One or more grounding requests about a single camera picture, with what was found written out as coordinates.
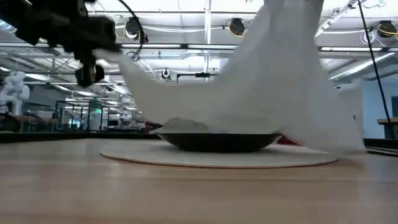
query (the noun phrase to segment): humanoid robot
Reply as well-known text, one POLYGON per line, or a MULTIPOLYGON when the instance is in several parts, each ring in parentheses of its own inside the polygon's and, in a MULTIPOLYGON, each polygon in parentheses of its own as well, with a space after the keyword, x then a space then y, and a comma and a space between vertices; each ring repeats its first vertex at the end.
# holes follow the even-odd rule
POLYGON ((7 113, 7 102, 12 102, 12 114, 21 115, 22 101, 29 99, 29 87, 24 85, 24 72, 11 72, 0 91, 0 113, 7 113))

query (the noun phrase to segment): desk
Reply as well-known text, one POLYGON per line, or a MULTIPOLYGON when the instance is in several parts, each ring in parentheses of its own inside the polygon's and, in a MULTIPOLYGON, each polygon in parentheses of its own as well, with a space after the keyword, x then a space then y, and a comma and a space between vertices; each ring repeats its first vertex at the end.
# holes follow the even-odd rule
POLYGON ((378 119, 377 123, 384 125, 384 135, 386 139, 398 139, 398 118, 390 118, 391 123, 387 119, 378 119))
POLYGON ((0 145, 0 223, 375 224, 398 220, 398 160, 199 169, 120 162, 81 139, 0 145))

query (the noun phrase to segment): fluorescent light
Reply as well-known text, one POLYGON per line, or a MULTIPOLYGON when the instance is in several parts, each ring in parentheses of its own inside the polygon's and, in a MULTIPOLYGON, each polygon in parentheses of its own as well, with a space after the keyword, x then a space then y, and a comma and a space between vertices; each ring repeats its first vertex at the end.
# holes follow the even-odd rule
POLYGON ((365 30, 364 29, 361 29, 361 30, 339 30, 339 31, 330 30, 330 31, 323 31, 321 33, 324 33, 324 34, 357 34, 359 32, 365 32, 365 30))
POLYGON ((95 96, 94 93, 87 92, 87 91, 76 91, 76 92, 83 96, 95 96))
MULTIPOLYGON (((381 47, 373 47, 373 51, 381 51, 381 47)), ((367 47, 322 47, 321 51, 334 51, 334 52, 368 52, 367 47)))
MULTIPOLYGON (((386 57, 389 57, 389 56, 391 56, 391 55, 393 55, 393 54, 395 54, 395 53, 388 53, 388 54, 385 54, 385 55, 383 55, 383 56, 380 56, 380 57, 378 57, 378 58, 375 59, 375 62, 378 62, 378 61, 380 61, 380 60, 382 60, 382 59, 384 59, 384 58, 386 58, 386 57)), ((359 72, 360 70, 362 70, 362 69, 368 67, 368 66, 371 65, 371 64, 373 64, 373 61, 372 61, 372 60, 368 60, 367 62, 365 62, 365 63, 363 63, 363 64, 361 64, 361 65, 358 65, 357 67, 354 67, 354 68, 352 68, 352 69, 350 69, 350 70, 348 70, 348 71, 345 71, 345 72, 343 72, 343 73, 340 73, 340 74, 338 74, 338 75, 335 75, 335 76, 333 76, 333 77, 330 77, 329 80, 333 80, 333 79, 338 78, 338 77, 340 77, 340 76, 342 76, 342 75, 349 75, 349 74, 352 74, 352 73, 359 72)))
POLYGON ((10 69, 8 69, 8 68, 3 68, 3 67, 0 67, 0 69, 1 69, 2 71, 5 71, 5 72, 10 72, 10 71, 11 71, 10 69))
MULTIPOLYGON (((121 44, 122 48, 138 49, 140 44, 121 44)), ((143 49, 180 49, 180 44, 143 44, 143 49)))
POLYGON ((50 83, 51 85, 77 85, 77 83, 68 83, 68 82, 64 82, 64 83, 50 83))
POLYGON ((118 92, 120 92, 121 94, 127 94, 127 91, 121 86, 114 85, 111 88, 116 90, 116 91, 118 91, 118 92))
POLYGON ((206 44, 188 44, 189 49, 217 49, 217 50, 234 50, 237 45, 206 45, 206 44))
MULTIPOLYGON (((73 109, 73 107, 72 106, 66 106, 66 107, 64 107, 65 109, 73 109)), ((80 109, 88 109, 88 107, 81 107, 81 106, 75 106, 75 110, 80 110, 80 109)))
POLYGON ((45 82, 24 82, 25 85, 46 85, 45 82))
POLYGON ((94 83, 94 85, 118 85, 120 83, 94 83))
POLYGON ((97 98, 98 100, 118 100, 119 98, 107 98, 107 97, 100 97, 97 98))
POLYGON ((45 77, 44 75, 38 75, 38 74, 26 74, 27 77, 29 78, 33 78, 36 80, 40 80, 40 81, 51 81, 51 78, 45 77))
POLYGON ((104 68, 106 68, 106 67, 110 67, 111 65, 107 62, 107 61, 105 61, 104 59, 99 59, 99 60, 97 60, 96 61, 96 63, 98 64, 98 65, 101 65, 102 67, 104 67, 104 68))
POLYGON ((71 91, 70 89, 65 88, 65 87, 63 87, 63 86, 60 86, 60 85, 54 85, 54 86, 57 87, 57 88, 59 88, 60 90, 71 91))

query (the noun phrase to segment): table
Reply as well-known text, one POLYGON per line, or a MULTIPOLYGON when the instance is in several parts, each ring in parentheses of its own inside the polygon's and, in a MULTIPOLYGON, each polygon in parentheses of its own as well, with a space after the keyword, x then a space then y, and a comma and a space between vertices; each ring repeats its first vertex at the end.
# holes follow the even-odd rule
POLYGON ((398 159, 323 166, 200 169, 99 155, 131 141, 0 145, 0 223, 396 223, 398 159))
POLYGON ((398 118, 377 119, 377 123, 384 125, 384 135, 386 139, 398 139, 398 118))

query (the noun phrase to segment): white cloth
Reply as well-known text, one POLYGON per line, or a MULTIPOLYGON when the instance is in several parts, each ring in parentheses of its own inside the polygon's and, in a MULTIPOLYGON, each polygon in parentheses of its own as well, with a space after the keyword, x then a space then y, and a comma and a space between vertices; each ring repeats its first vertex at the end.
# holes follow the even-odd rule
POLYGON ((96 55, 119 63, 139 109, 169 131, 282 133, 328 152, 362 150, 359 131, 319 62, 313 36, 322 4, 267 0, 223 72, 206 85, 162 85, 125 55, 96 55))

